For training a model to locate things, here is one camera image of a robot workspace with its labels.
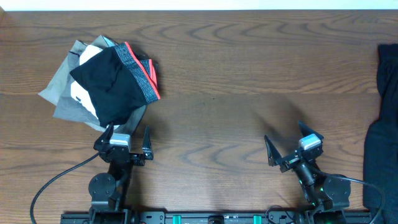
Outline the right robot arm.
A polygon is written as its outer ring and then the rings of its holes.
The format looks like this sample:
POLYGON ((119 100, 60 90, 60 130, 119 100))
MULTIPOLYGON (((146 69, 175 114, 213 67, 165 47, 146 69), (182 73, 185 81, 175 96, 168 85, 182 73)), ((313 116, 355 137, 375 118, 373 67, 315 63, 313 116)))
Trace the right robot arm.
POLYGON ((321 172, 316 158, 323 153, 323 136, 301 121, 298 126, 303 138, 298 141, 298 149, 285 157, 264 137, 268 164, 279 166, 282 173, 294 172, 306 201, 312 205, 301 212, 286 212, 286 217, 291 223, 347 223, 344 209, 349 207, 350 181, 343 175, 321 172))

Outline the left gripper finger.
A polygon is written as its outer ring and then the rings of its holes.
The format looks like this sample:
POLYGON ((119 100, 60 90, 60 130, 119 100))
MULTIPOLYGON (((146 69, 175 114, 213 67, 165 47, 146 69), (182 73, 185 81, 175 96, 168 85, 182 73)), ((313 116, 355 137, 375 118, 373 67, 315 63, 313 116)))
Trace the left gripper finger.
POLYGON ((111 139, 111 136, 113 135, 113 131, 114 131, 114 124, 113 122, 111 122, 105 129, 104 133, 98 138, 98 143, 108 144, 111 139))
POLYGON ((150 141, 149 126, 146 126, 146 128, 145 128, 144 139, 143 139, 143 143, 142 143, 142 150, 143 150, 145 160, 153 160, 154 159, 154 153, 153 153, 152 144, 150 141))

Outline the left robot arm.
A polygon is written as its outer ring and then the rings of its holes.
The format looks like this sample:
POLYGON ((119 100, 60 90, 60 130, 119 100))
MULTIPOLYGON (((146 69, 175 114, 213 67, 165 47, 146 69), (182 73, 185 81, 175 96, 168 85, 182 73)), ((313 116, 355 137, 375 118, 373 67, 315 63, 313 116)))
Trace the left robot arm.
POLYGON ((124 206, 134 166, 144 166, 153 160, 150 129, 144 132, 142 153, 131 152, 131 136, 114 132, 110 124, 95 141, 94 150, 109 164, 107 172, 95 175, 89 183, 91 195, 90 223, 139 223, 139 218, 124 206))

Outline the black t-shirt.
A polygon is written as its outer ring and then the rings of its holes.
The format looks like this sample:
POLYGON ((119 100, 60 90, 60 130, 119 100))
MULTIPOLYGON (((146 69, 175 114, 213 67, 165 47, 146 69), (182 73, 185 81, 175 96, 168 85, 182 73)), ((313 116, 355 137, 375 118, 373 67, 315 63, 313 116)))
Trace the black t-shirt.
POLYGON ((363 179, 385 194, 385 206, 374 222, 397 224, 397 44, 381 44, 378 53, 381 107, 366 134, 363 179))

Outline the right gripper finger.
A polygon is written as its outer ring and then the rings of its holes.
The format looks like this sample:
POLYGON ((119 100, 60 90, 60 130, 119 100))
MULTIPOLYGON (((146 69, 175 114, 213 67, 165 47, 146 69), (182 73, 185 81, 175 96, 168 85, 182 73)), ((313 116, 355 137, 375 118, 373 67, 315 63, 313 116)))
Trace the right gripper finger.
POLYGON ((300 132, 302 133, 303 137, 307 137, 311 134, 314 134, 319 138, 320 140, 324 139, 324 136, 321 135, 320 133, 316 132, 315 130, 311 129, 309 126, 307 126, 303 121, 298 121, 298 126, 300 129, 300 132))
POLYGON ((271 167, 279 165, 279 161, 282 158, 281 154, 278 152, 276 147, 273 145, 272 141, 268 138, 267 135, 264 136, 267 156, 268 156, 268 165, 271 167))

